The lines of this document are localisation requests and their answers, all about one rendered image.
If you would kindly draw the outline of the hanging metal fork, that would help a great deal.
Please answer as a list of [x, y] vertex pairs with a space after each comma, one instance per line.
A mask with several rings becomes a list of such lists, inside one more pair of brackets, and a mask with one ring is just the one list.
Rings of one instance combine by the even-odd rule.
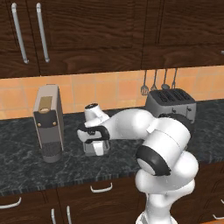
[[178, 69], [175, 68], [175, 73], [174, 73], [174, 76], [173, 76], [173, 81], [172, 81], [172, 84], [171, 84], [171, 89], [174, 89], [176, 87], [176, 77], [177, 77], [177, 73], [178, 73]]

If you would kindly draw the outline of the grey coffee machine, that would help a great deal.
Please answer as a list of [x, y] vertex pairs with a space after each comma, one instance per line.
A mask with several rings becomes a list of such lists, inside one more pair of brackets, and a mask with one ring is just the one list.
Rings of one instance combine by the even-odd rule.
[[64, 122], [58, 85], [38, 89], [32, 113], [44, 161], [59, 161], [64, 150]]

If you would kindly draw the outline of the hanging slotted spatula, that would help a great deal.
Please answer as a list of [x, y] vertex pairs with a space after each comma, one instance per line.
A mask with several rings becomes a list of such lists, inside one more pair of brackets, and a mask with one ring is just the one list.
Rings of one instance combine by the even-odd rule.
[[147, 95], [149, 93], [149, 88], [146, 85], [147, 71], [144, 71], [143, 85], [141, 86], [141, 95]]

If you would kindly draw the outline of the hanging metal turner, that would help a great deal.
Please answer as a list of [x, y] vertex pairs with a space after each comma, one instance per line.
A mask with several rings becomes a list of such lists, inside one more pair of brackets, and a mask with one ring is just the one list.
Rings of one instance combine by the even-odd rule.
[[154, 81], [153, 81], [153, 84], [150, 88], [151, 91], [154, 91], [154, 90], [158, 90], [157, 89], [157, 85], [156, 85], [156, 82], [157, 82], [157, 75], [158, 75], [158, 70], [155, 69], [155, 73], [154, 73]]

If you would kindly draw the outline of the dark wood base cupboard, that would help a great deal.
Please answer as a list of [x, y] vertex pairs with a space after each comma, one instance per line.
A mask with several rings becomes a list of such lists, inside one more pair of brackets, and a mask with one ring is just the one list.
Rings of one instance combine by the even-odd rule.
[[200, 224], [224, 216], [224, 162], [199, 165], [193, 192], [171, 207], [178, 224]]

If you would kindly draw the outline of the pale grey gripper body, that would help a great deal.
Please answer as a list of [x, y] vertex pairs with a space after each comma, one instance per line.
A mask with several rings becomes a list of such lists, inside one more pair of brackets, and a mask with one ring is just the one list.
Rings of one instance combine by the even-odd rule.
[[84, 143], [83, 149], [87, 157], [103, 156], [109, 152], [109, 141], [94, 141], [92, 143]]

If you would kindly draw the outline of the silver four-slot toaster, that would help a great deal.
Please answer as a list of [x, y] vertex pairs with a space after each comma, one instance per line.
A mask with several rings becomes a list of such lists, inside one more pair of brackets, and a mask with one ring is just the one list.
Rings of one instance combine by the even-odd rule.
[[180, 88], [153, 90], [147, 96], [145, 109], [155, 117], [161, 114], [181, 114], [194, 123], [196, 101]]

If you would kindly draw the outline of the dark wood drawer front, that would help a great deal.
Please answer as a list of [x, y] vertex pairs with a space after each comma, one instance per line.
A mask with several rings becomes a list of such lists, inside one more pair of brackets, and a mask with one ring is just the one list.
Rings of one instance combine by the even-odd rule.
[[0, 210], [0, 224], [53, 224], [52, 208], [56, 224], [64, 224], [55, 189], [0, 196], [0, 205], [15, 203], [19, 197], [22, 198], [19, 206]]
[[[109, 187], [111, 182], [113, 188], [108, 192], [90, 190], [90, 186]], [[134, 176], [64, 186], [57, 189], [57, 194], [65, 224], [68, 224], [67, 206], [70, 206], [72, 224], [136, 224], [140, 214], [140, 192]]]

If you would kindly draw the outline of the dark wood wall cupboard door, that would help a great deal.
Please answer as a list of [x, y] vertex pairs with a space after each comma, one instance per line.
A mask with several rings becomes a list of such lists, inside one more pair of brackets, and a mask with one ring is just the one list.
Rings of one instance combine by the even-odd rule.
[[[17, 16], [28, 64], [25, 64], [22, 59], [11, 13], [12, 3], [17, 4]], [[26, 1], [0, 0], [0, 79], [34, 76], [39, 76], [39, 63]]]
[[148, 0], [143, 69], [224, 65], [224, 0]]
[[[41, 3], [46, 63], [36, 4]], [[27, 0], [42, 75], [141, 68], [147, 0]]]

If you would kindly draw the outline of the hanging metal ladle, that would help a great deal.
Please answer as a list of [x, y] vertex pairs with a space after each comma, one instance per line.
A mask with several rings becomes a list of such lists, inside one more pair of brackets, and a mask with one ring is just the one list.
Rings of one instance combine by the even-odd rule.
[[163, 84], [161, 85], [161, 88], [162, 88], [162, 89], [170, 89], [170, 86], [166, 83], [167, 71], [168, 71], [168, 69], [166, 68], [166, 69], [164, 70], [164, 82], [163, 82]]

